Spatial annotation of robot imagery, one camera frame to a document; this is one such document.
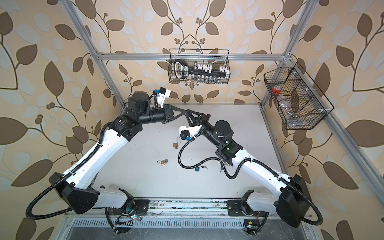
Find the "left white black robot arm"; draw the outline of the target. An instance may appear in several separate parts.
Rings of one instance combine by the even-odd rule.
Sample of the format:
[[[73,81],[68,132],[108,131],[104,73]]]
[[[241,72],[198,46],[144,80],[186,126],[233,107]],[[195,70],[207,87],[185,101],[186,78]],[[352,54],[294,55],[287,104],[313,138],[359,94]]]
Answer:
[[[186,110],[165,104],[169,93],[154,91],[151,96],[144,93],[132,95],[123,114],[106,123],[99,141],[78,162],[63,174],[50,177],[51,186],[40,193],[26,209],[26,217],[31,220],[52,218],[70,211],[83,214],[92,209],[116,209],[122,215],[132,215],[137,210],[134,197],[126,190],[94,188],[92,182],[103,166],[134,136],[141,132],[143,125],[166,124],[183,116]],[[35,215],[33,207],[50,191],[55,190],[68,208],[45,215]]]

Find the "open brass padlock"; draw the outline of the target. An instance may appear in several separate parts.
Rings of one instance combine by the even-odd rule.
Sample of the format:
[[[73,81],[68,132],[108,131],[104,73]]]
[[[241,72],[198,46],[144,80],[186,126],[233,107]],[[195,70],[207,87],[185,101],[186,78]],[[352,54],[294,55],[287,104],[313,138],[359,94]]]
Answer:
[[[173,147],[175,150],[177,150],[179,148],[179,144],[181,143],[181,138],[180,137],[177,137],[176,138],[176,142],[173,143]]]

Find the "small brass padlock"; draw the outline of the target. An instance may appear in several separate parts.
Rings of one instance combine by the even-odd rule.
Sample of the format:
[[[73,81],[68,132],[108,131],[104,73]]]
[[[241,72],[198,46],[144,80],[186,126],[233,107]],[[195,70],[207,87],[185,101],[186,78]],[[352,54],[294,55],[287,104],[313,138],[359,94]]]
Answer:
[[[168,159],[157,161],[157,164],[160,164],[161,166],[164,166],[166,163],[168,163]]]

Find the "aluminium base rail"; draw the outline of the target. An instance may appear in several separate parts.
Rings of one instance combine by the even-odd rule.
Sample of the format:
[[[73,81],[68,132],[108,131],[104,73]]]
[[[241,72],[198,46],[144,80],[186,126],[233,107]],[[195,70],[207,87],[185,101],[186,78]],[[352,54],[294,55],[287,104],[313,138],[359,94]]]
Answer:
[[[68,215],[73,227],[137,229],[230,229],[243,230],[259,225],[264,212],[244,215],[238,199],[136,199],[128,215],[118,210],[92,210],[83,215]]]

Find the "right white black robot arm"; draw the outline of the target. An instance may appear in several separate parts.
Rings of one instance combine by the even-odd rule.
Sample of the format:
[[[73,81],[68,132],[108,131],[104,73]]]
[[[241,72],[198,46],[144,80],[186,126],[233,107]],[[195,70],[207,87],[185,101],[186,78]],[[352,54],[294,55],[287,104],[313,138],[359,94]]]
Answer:
[[[186,110],[187,126],[179,128],[180,137],[187,142],[178,154],[178,163],[184,169],[194,169],[208,161],[217,161],[226,177],[234,180],[244,171],[263,184],[271,197],[261,197],[255,191],[248,191],[241,200],[241,211],[246,216],[255,212],[276,214],[286,224],[297,228],[302,222],[320,226],[323,215],[312,201],[305,180],[299,175],[293,177],[281,173],[252,156],[244,147],[233,140],[233,130],[227,121],[220,120],[211,125],[210,115]],[[208,157],[193,166],[182,163],[184,149],[199,137],[205,137],[216,148],[215,156]]]

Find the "black socket tool set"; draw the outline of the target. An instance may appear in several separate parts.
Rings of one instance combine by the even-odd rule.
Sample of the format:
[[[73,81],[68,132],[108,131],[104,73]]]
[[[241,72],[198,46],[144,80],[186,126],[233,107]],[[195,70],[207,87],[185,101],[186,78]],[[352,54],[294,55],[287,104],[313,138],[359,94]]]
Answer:
[[[185,60],[175,60],[173,71],[178,79],[193,79],[195,77],[200,77],[200,79],[202,79],[202,77],[208,77],[208,79],[229,79],[231,74],[228,68],[223,68],[222,66],[220,66],[219,69],[214,69],[212,65],[198,64],[198,62],[195,62],[190,67]]]

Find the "blue padlock with key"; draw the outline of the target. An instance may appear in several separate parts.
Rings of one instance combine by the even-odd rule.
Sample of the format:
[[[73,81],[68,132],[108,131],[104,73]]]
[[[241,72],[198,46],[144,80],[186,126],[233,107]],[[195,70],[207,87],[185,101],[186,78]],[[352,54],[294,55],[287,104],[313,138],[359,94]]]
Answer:
[[[198,166],[198,167],[195,168],[195,171],[196,171],[196,172],[199,172],[201,169],[206,169],[206,170],[207,170],[208,167],[207,167],[207,166],[200,165],[200,166]]]

